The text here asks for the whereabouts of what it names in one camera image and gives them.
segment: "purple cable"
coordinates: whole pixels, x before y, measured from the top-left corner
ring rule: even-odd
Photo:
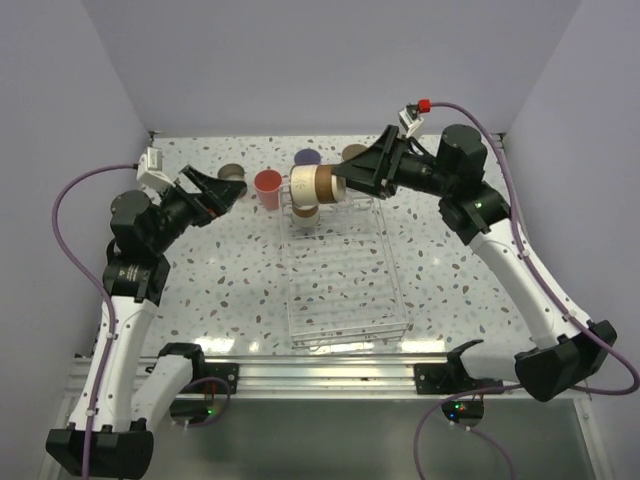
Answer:
[[[78,267],[78,270],[82,272],[82,274],[89,279],[91,283],[98,289],[100,295],[102,296],[104,302],[107,305],[107,310],[109,311],[109,333],[113,334],[116,330],[116,312],[113,307],[113,302],[111,301],[111,297],[105,290],[104,286],[88,269],[85,267],[82,262],[71,252],[66,242],[62,238],[62,234],[60,233],[60,226],[58,224],[58,212],[60,210],[60,203],[62,203],[62,199],[65,197],[69,190],[75,187],[81,181],[97,175],[102,172],[110,172],[112,170],[127,170],[127,169],[136,169],[137,165],[134,164],[124,164],[124,165],[112,165],[109,167],[97,168],[95,170],[91,170],[90,172],[84,173],[80,175],[75,180],[72,180],[66,187],[62,189],[55,202],[53,202],[53,210],[51,212],[51,224],[53,226],[53,234],[56,237],[56,241],[60,248],[64,252],[64,254],[71,260],[71,262]],[[109,352],[111,351],[111,344],[113,342],[112,338],[107,337],[107,340],[104,345],[104,350],[102,352],[102,357],[100,358],[100,363],[98,364],[98,371],[96,372],[96,378],[93,382],[93,386],[91,387],[91,396],[89,397],[89,410],[94,410],[96,407],[96,402],[98,400],[98,393],[100,391],[100,383],[102,382],[102,377],[104,375],[104,370],[107,365],[107,359],[109,358]],[[82,448],[82,478],[83,480],[89,480],[89,457],[91,453],[91,433],[93,431],[93,416],[87,416],[87,425],[85,427],[84,434],[84,443]]]
[[[203,383],[209,383],[209,382],[222,385],[225,388],[225,391],[227,392],[227,399],[225,400],[224,405],[216,415],[209,415],[204,421],[200,423],[188,424],[187,428],[199,428],[199,427],[207,427],[209,425],[212,425],[216,423],[218,420],[220,420],[220,417],[222,417],[222,414],[226,412],[227,409],[229,408],[229,404],[231,403],[231,387],[225,380],[221,378],[216,378],[216,377],[199,378],[198,380],[194,380],[189,385],[184,387],[184,389],[188,390],[190,388],[195,387],[196,385],[201,385]]]
[[[433,412],[435,412],[436,410],[438,410],[439,408],[442,407],[442,405],[444,405],[447,402],[452,402],[454,400],[457,400],[459,398],[462,397],[468,397],[469,395],[484,395],[484,394],[488,394],[488,393],[504,393],[504,392],[508,392],[510,390],[516,390],[518,388],[522,388],[522,385],[507,385],[504,387],[486,387],[486,388],[478,388],[477,390],[470,390],[468,392],[462,392],[462,393],[456,393],[455,395],[451,395],[447,398],[445,398],[444,400],[439,400],[433,407],[431,407],[429,410],[427,410],[425,412],[425,414],[422,416],[422,418],[420,419],[420,421],[418,422],[418,426],[416,427],[416,432],[413,435],[413,461],[416,464],[416,470],[418,471],[418,475],[420,476],[421,480],[426,480],[427,477],[425,476],[423,470],[422,470],[422,465],[420,464],[420,454],[419,454],[419,447],[420,447],[420,434],[422,433],[422,427],[424,427],[424,424],[426,423],[427,419],[431,416],[431,414]],[[459,428],[466,430],[466,427],[464,425],[459,425],[456,424]],[[495,440],[492,436],[490,436],[487,433],[481,432],[479,430],[476,430],[475,428],[471,428],[469,429],[469,431],[485,440],[487,440],[489,443],[493,444],[494,447],[496,447],[500,453],[502,454],[502,456],[505,458],[505,460],[507,461],[507,463],[509,464],[509,478],[511,480],[516,480],[516,468],[515,465],[513,463],[513,458],[511,458],[511,455],[509,455],[509,452],[507,452],[507,450],[500,445],[500,443],[498,443],[497,440]]]
[[[487,129],[484,126],[482,126],[482,124],[478,121],[478,119],[471,114],[471,112],[469,112],[468,110],[466,110],[465,108],[459,105],[456,105],[455,103],[434,102],[431,104],[431,106],[452,108],[464,114],[469,120],[471,120],[471,122],[476,126],[478,130],[480,130],[482,135],[486,138],[487,142],[489,143],[489,146],[491,147],[491,150],[493,151],[494,155],[498,159],[500,170],[502,170],[502,175],[504,176],[504,180],[507,185],[507,191],[509,193],[509,202],[511,204],[511,231],[516,241],[518,252],[522,254],[522,252],[525,250],[525,247],[522,241],[522,237],[520,235],[520,229],[518,228],[518,226],[521,223],[520,221],[521,214],[520,214],[520,211],[518,210],[518,205],[519,205],[518,197],[516,195],[515,186],[513,183],[513,179],[511,178],[511,173],[509,172],[507,161],[502,155],[502,152],[500,152],[500,149],[494,142],[493,138],[491,138],[491,134],[487,131]],[[630,393],[637,391],[638,388],[640,388],[640,374],[638,373],[638,370],[636,370],[636,368],[631,364],[631,362],[627,360],[622,354],[614,350],[609,344],[607,344],[600,337],[598,337],[593,332],[591,332],[587,327],[585,327],[582,323],[580,323],[578,319],[576,319],[573,315],[571,315],[569,309],[564,305],[562,300],[558,298],[558,296],[553,292],[553,289],[547,284],[544,278],[542,278],[542,275],[540,274],[536,266],[533,264],[531,259],[526,255],[522,255],[522,258],[525,264],[527,265],[527,267],[529,268],[529,271],[531,272],[533,277],[536,279],[536,281],[542,288],[542,290],[544,290],[544,292],[555,304],[555,306],[558,307],[558,309],[562,312],[562,314],[569,319],[569,321],[573,324],[573,326],[575,326],[578,330],[584,333],[592,342],[594,342],[596,345],[602,348],[605,352],[610,354],[612,357],[618,360],[622,365],[624,365],[625,368],[629,370],[629,373],[631,373],[631,376],[633,377],[633,384],[630,387],[623,388],[620,390],[605,390],[601,388],[588,388],[588,387],[580,387],[580,386],[573,387],[573,389],[578,390],[580,392],[585,392],[585,393],[594,393],[599,395],[614,395],[614,396],[628,395]]]

